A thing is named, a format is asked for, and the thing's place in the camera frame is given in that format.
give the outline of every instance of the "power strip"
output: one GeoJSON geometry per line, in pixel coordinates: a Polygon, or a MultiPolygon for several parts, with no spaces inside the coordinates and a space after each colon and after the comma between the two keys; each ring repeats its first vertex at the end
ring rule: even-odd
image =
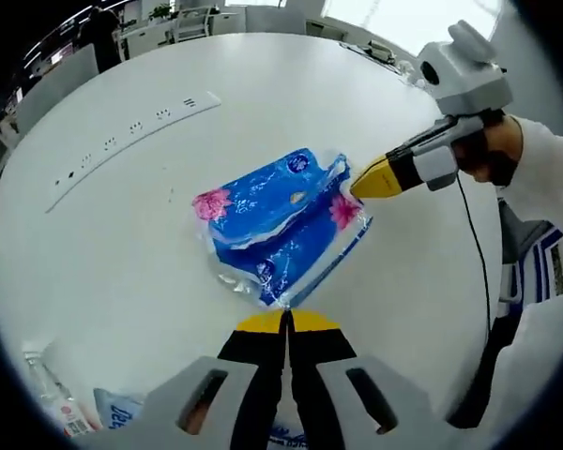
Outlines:
{"type": "Polygon", "coordinates": [[[46,213],[50,213],[90,173],[125,149],[160,129],[219,105],[221,101],[215,95],[204,92],[186,98],[180,105],[157,110],[145,119],[129,124],[120,132],[105,136],[100,146],[89,149],[81,160],[73,162],[69,168],[52,180],[52,195],[46,213]]]}

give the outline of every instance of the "desk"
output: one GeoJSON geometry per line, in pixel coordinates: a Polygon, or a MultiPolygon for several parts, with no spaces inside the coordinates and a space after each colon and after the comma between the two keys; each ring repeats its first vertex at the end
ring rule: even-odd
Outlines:
{"type": "MultiPolygon", "coordinates": [[[[208,271],[192,198],[302,146],[364,165],[429,127],[434,101],[397,75],[314,37],[239,34],[164,47],[84,84],[23,139],[0,183],[0,333],[18,368],[27,340],[55,339],[91,389],[147,392],[216,355],[257,312],[208,271]],[[212,91],[222,105],[136,143],[50,213],[50,182],[138,114],[212,91]]],[[[501,272],[492,186],[462,175],[488,264],[501,272]]],[[[367,202],[363,241],[308,298],[445,413],[485,339],[481,265],[456,186],[367,202]]]]}

